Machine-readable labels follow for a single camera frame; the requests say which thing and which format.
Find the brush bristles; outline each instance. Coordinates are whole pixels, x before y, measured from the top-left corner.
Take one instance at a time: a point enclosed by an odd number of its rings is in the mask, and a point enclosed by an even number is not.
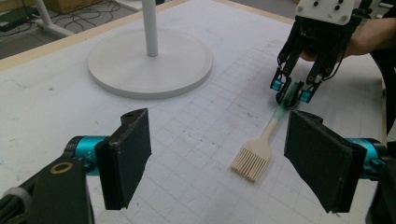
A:
[[[232,169],[254,183],[264,169],[265,163],[267,163],[265,159],[242,148],[233,161]]]

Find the white pole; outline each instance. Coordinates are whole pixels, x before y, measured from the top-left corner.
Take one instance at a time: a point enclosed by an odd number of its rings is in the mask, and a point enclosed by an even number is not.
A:
[[[52,21],[43,0],[35,0],[35,6],[37,7],[37,11],[40,14],[41,19],[43,20],[44,25],[51,26]]]
[[[148,56],[156,57],[158,55],[158,39],[155,0],[142,0],[142,8]]]

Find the screw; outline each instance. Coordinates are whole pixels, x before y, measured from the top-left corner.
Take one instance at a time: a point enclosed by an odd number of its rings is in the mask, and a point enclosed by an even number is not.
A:
[[[341,21],[346,21],[348,19],[348,16],[343,16],[343,17],[341,17]]]
[[[60,162],[52,166],[49,172],[52,173],[53,175],[59,175],[69,171],[72,167],[73,167],[73,163],[71,162]]]

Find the round base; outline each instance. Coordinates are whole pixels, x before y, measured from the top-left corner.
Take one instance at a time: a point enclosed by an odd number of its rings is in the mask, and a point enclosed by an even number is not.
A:
[[[158,31],[158,56],[147,55],[144,31],[105,39],[91,51],[88,67],[99,86],[141,100],[162,99],[191,91],[209,77],[210,49],[190,35]]]

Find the brush handle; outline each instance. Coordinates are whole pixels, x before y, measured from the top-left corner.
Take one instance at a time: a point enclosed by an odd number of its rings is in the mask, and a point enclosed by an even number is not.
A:
[[[297,83],[293,83],[288,91],[285,94],[285,97],[283,98],[282,102],[277,106],[276,111],[274,115],[272,116],[270,122],[267,124],[267,127],[265,127],[264,132],[262,133],[262,136],[260,138],[268,140],[274,131],[278,121],[282,119],[282,117],[286,114],[286,112],[289,110],[288,103],[293,97],[293,94],[296,92],[298,87]]]

